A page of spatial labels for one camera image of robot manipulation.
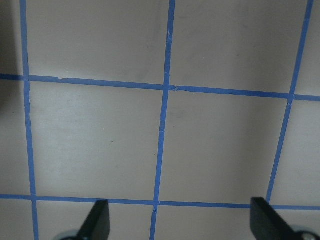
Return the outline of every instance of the gray floor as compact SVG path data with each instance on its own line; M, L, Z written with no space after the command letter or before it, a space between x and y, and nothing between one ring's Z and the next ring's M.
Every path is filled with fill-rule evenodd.
M319 0L285 115L307 2L176 0L172 36L169 0L26 0L23 45L1 1L0 238L57 240L102 198L110 240L251 240L253 196L320 234Z

